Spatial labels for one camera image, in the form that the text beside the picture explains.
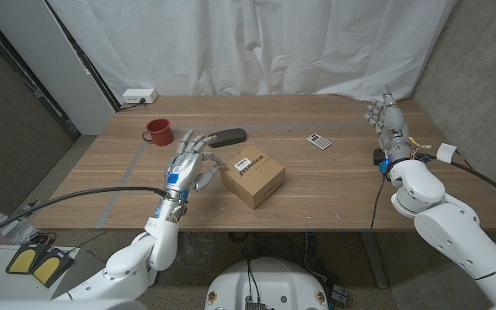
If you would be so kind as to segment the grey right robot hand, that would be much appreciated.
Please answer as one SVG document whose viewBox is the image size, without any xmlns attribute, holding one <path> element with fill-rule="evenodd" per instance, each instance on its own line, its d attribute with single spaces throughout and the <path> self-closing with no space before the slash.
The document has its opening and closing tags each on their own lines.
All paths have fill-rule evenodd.
<svg viewBox="0 0 496 310">
<path fill-rule="evenodd" d="M 382 98 L 382 101 L 373 101 L 367 106 L 368 112 L 364 118 L 375 130 L 379 147 L 388 156 L 390 163 L 409 158 L 409 128 L 387 85 L 383 87 Z"/>
</svg>

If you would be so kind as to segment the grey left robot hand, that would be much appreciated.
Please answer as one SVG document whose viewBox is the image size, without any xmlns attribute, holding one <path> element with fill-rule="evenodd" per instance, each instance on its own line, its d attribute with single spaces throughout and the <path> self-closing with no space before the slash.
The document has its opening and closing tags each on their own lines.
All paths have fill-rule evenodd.
<svg viewBox="0 0 496 310">
<path fill-rule="evenodd" d="M 217 140 L 216 135 L 201 134 L 191 138 L 189 130 L 181 139 L 176 154 L 164 170 L 164 190 L 154 211 L 154 217 L 160 220 L 178 222 L 186 213 L 189 192 L 204 190 L 221 167 L 226 164 L 214 153 L 204 152 L 205 146 Z"/>
</svg>

